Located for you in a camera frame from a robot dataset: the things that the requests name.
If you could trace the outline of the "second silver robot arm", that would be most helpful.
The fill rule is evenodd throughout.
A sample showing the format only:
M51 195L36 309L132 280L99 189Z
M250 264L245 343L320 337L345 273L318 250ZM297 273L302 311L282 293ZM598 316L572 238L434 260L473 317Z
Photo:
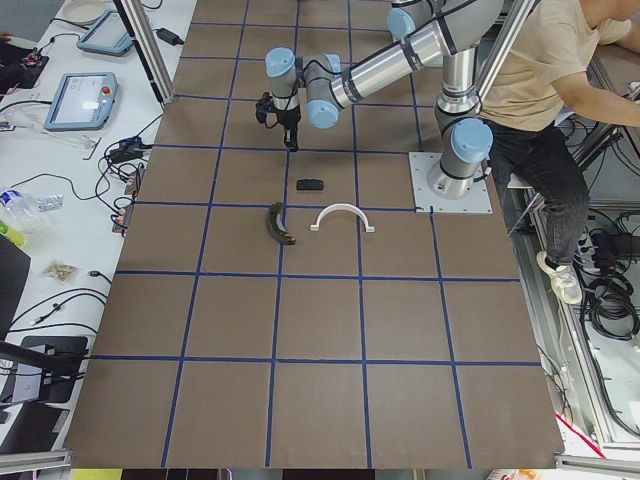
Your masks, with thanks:
M424 27L436 13L442 3L432 0L397 0L391 2L387 13L387 27L393 41Z

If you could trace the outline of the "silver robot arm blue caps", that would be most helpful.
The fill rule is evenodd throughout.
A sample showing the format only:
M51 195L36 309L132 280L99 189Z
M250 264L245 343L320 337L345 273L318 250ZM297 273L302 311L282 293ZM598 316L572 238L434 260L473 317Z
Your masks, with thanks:
M500 1L394 1L387 15L392 43L350 67L336 54L298 57L288 48L265 57L271 89L255 104L260 124L274 115L284 144L298 149L298 124L329 129L341 111L409 74L442 59L436 122L444 144L428 172L428 186L447 199L463 197L492 148L493 134L475 114L475 53L502 10Z

